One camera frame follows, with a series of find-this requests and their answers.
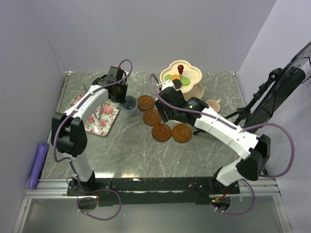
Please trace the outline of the black sandwich cookie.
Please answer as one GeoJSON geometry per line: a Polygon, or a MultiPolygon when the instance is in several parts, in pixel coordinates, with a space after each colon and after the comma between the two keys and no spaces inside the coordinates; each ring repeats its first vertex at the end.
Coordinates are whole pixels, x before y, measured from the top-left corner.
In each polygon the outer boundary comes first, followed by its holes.
{"type": "Polygon", "coordinates": [[[174,84],[175,89],[179,89],[182,86],[182,83],[179,79],[174,79],[172,83],[174,84]]]}

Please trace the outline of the light blue mug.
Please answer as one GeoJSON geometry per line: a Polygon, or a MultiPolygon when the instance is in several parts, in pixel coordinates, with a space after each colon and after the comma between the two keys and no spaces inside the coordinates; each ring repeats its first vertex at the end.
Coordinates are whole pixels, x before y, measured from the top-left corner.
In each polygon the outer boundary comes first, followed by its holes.
{"type": "Polygon", "coordinates": [[[127,115],[131,116],[135,114],[137,105],[137,99],[131,95],[127,95],[125,97],[125,102],[121,104],[121,107],[127,115]]]}

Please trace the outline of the brown wooden coaster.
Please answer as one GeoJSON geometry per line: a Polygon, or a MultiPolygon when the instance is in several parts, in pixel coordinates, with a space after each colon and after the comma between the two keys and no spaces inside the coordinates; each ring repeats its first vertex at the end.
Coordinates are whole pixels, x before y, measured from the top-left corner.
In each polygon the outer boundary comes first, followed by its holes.
{"type": "Polygon", "coordinates": [[[159,123],[152,128],[152,137],[158,142],[168,141],[172,136],[171,128],[164,123],[159,123]]]}
{"type": "Polygon", "coordinates": [[[143,114],[143,122],[148,126],[155,126],[162,121],[159,111],[156,109],[149,109],[143,114]]]}
{"type": "Polygon", "coordinates": [[[142,95],[137,98],[138,108],[142,111],[153,109],[155,100],[149,95],[142,95]]]}
{"type": "Polygon", "coordinates": [[[192,138],[190,127],[185,124],[178,124],[172,129],[172,137],[178,143],[186,143],[192,138]]]}

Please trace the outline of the metal fork tongs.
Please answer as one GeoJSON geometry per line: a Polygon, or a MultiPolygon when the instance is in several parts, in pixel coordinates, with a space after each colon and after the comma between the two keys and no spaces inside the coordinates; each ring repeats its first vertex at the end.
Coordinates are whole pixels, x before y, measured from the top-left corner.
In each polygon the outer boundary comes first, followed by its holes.
{"type": "MultiPolygon", "coordinates": [[[[83,84],[83,90],[84,90],[85,94],[88,92],[88,89],[86,88],[85,84],[83,84]]],[[[101,117],[102,117],[103,106],[104,106],[104,104],[102,103],[101,106],[100,106],[100,111],[99,111],[98,114],[94,113],[95,117],[98,120],[100,120],[101,117]]]]}

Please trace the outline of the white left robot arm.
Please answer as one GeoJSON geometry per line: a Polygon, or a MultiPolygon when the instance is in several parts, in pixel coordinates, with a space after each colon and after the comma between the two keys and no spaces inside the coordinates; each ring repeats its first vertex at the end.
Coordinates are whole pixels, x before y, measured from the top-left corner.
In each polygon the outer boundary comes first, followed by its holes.
{"type": "Polygon", "coordinates": [[[79,190],[91,195],[96,189],[95,173],[85,155],[87,134],[85,123],[107,100],[125,103],[128,84],[121,67],[110,67],[109,72],[93,81],[89,90],[70,109],[52,116],[53,156],[56,162],[67,160],[79,190]]]}

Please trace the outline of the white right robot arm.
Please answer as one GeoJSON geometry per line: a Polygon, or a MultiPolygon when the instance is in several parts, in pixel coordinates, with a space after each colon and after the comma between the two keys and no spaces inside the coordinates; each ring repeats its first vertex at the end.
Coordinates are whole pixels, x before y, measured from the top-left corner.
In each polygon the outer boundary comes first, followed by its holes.
{"type": "Polygon", "coordinates": [[[238,159],[223,166],[214,174],[212,188],[223,193],[240,179],[256,181],[270,156],[271,139],[243,130],[215,112],[199,98],[185,100],[181,91],[173,87],[163,88],[157,94],[156,107],[164,122],[177,120],[187,123],[219,139],[233,149],[238,159]]]}

